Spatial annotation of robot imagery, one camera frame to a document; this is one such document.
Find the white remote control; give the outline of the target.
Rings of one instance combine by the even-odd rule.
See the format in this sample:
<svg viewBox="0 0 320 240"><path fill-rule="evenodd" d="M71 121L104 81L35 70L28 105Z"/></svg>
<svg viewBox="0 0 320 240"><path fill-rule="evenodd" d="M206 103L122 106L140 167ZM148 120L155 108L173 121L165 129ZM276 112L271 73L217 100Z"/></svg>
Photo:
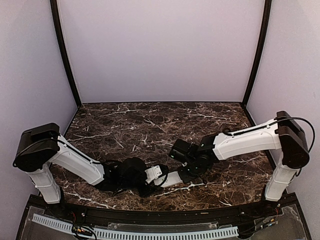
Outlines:
<svg viewBox="0 0 320 240"><path fill-rule="evenodd" d="M180 178L179 174L177 171L173 171L173 172L170 172L168 175L167 175L167 179L165 180L165 175L164 176L161 176L157 179L155 179L153 182L154 182L154 185L155 186L160 186L162 188L167 188L167 187L171 187L171 186L174 186L174 185L177 185L177 184L180 184L183 182L183 180Z"/></svg>

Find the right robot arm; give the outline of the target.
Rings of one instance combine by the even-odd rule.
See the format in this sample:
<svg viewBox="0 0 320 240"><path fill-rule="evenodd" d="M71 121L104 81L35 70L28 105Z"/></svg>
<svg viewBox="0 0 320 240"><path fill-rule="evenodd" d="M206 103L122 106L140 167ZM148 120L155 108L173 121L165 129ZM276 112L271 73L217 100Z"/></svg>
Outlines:
<svg viewBox="0 0 320 240"><path fill-rule="evenodd" d="M284 190L310 161L313 144L308 144L305 131L292 117L279 111L265 123L233 132L206 135L199 144L177 139L169 157L182 163L168 174L165 187L188 183L211 169L213 164L231 157L266 150L281 150L280 162L268 181L264 199L255 205L255 213L266 217L275 208Z"/></svg>

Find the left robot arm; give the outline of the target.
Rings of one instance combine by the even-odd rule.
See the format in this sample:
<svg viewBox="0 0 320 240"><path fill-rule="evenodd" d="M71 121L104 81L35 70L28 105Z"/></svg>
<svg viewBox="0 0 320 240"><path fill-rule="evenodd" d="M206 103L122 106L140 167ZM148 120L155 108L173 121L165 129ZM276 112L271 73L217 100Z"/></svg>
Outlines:
<svg viewBox="0 0 320 240"><path fill-rule="evenodd" d="M25 130L19 141L13 167L28 174L45 202L60 218L71 213L63 192L55 182L48 164L58 165L85 180L100 191L117 193L136 189L141 197L147 197L158 189L154 180L164 170L159 165L147 167L138 158L120 162L93 160L72 146L61 134L56 123L48 123Z"/></svg>

